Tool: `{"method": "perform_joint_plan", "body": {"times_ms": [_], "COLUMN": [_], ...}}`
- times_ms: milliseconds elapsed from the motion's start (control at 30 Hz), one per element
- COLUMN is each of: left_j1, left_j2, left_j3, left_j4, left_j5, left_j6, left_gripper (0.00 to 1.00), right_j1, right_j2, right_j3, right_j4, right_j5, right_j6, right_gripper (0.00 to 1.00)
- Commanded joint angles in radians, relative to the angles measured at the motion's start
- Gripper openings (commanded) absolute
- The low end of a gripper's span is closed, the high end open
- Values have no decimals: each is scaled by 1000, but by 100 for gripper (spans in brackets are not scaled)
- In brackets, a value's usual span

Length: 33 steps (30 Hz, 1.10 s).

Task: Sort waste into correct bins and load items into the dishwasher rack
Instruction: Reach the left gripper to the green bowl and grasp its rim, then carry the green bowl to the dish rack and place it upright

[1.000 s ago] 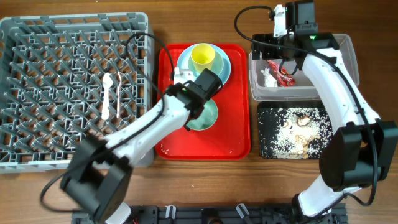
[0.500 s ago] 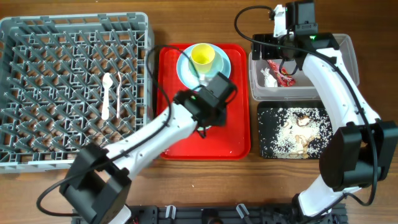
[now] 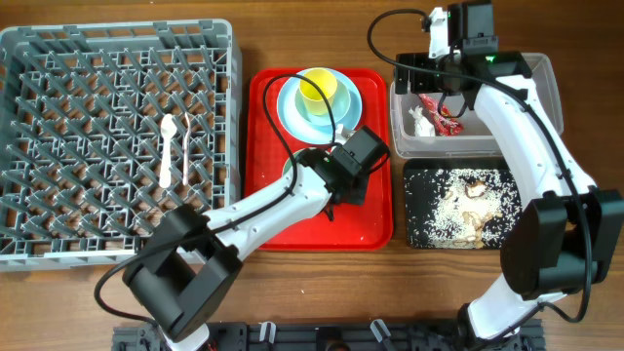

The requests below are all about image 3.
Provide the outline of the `white napkin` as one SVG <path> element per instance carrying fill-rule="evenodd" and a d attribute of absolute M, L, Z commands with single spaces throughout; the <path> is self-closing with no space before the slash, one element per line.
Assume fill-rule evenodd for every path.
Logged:
<path fill-rule="evenodd" d="M 434 125 L 423 114 L 420 106 L 410 108 L 409 114 L 414 122 L 414 135 L 416 137 L 434 137 L 436 135 Z"/>

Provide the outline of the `red candy wrapper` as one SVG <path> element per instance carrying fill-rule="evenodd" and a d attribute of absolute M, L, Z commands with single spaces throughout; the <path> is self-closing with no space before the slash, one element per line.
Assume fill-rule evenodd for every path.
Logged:
<path fill-rule="evenodd" d="M 439 101 L 437 99 L 424 94 L 419 95 L 419 98 L 429 112 L 437 136 L 455 137 L 464 131 L 464 126 L 456 118 L 450 117 L 449 110 L 445 105 L 438 108 Z"/>

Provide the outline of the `green bowl with food scraps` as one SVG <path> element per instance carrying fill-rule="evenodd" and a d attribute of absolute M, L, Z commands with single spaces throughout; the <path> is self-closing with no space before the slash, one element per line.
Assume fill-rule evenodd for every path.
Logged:
<path fill-rule="evenodd" d="M 296 158 L 298 156 L 298 154 L 301 153 L 301 152 L 302 152 L 302 149 L 299 149 L 299 150 L 295 151 L 292 154 L 292 156 L 294 158 Z M 282 169 L 282 175 L 283 176 L 286 175 L 289 172 L 289 170 L 291 169 L 292 166 L 293 166 L 293 163 L 291 162 L 291 159 L 287 158 L 287 160 L 286 160 L 286 162 L 285 162 L 285 164 L 283 166 L 283 169 Z"/>

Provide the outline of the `white plastic fork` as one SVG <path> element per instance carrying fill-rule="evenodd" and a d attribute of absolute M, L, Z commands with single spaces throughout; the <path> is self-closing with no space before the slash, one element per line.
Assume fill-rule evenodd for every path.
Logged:
<path fill-rule="evenodd" d="M 183 169 L 182 169 L 182 184 L 188 185 L 189 183 L 189 144 L 191 137 L 191 120 L 188 112 L 184 112 L 184 121 L 186 123 L 186 131 L 183 137 Z"/>

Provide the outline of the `white plastic spoon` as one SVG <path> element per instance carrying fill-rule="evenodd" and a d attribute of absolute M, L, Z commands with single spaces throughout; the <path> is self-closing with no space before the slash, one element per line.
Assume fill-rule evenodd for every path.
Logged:
<path fill-rule="evenodd" d="M 171 142 L 177 133 L 174 116 L 166 114 L 160 125 L 160 133 L 163 139 L 163 151 L 160 167 L 159 185 L 161 188 L 167 188 L 172 183 L 171 167 Z"/>

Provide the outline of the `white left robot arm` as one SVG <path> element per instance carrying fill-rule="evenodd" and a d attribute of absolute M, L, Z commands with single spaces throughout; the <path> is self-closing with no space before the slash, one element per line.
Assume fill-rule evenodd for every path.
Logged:
<path fill-rule="evenodd" d="M 307 148 L 289 170 L 247 198 L 198 214 L 182 205 L 166 214 L 122 280 L 149 312 L 172 350 L 198 350 L 206 325 L 244 260 L 285 229 L 329 205 L 359 202 L 369 175 L 389 152 L 362 127 L 332 150 Z"/>

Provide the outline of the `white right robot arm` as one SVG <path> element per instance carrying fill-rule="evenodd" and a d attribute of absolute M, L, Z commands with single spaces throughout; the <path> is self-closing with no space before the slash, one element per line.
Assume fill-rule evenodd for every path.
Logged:
<path fill-rule="evenodd" d="M 580 322 L 591 288 L 608 272 L 623 225 L 623 198 L 601 190 L 576 164 L 543 111 L 518 52 L 462 60 L 456 92 L 491 131 L 517 183 L 523 213 L 502 242 L 502 273 L 455 323 L 456 348 L 480 350 L 511 336 L 544 308 L 581 293 L 568 322 Z"/>

